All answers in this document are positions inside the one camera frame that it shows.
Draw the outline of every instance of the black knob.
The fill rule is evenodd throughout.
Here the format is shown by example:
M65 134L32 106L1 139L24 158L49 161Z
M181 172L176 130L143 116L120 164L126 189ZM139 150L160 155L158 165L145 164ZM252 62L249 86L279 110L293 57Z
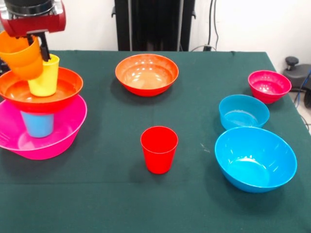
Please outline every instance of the black knob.
M285 58L285 61L286 61L287 65L289 65L291 67L293 67L299 63L299 60L296 57L287 57L287 58Z

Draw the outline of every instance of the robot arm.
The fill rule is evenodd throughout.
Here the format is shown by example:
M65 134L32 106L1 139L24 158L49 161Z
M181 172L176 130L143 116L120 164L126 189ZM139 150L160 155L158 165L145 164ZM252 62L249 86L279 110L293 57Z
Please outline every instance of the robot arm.
M26 37L32 44L31 35L41 39L44 61L50 59L45 32L60 32L66 26L66 13L61 0L4 0L0 5L0 21L12 37Z

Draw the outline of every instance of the orange cup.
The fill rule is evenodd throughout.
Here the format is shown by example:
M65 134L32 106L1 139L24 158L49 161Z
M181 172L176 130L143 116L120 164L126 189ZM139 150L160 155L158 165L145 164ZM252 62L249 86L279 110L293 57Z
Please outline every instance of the orange cup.
M43 71L43 59L37 37L29 46L26 38L10 37L6 31L0 33L0 58L23 80L37 78Z

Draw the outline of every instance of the blue bowl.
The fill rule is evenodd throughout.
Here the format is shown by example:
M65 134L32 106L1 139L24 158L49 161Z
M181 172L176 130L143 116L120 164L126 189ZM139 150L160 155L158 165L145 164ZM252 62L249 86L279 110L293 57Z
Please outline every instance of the blue bowl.
M260 100L246 95L232 95L219 104L220 120L226 130L240 127L261 128L269 119L267 106Z
M237 127L216 141L215 155L224 176L237 188L264 193L290 181L297 170L292 148L276 134Z

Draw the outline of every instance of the white wall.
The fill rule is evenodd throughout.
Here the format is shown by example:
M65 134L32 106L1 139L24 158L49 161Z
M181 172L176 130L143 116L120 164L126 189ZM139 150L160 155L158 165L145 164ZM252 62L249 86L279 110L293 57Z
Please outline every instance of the white wall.
M209 4L196 1L191 49L207 43ZM266 51L277 71L288 55L311 63L310 9L311 0L217 0L218 50Z
M114 0L63 2L67 27L48 36L52 50L118 49L116 19L111 18ZM196 0L190 49L207 43L209 3ZM266 51L278 71L288 55L311 63L310 9L311 0L217 0L218 50Z
M118 50L114 0L63 0L67 24L47 36L51 50Z

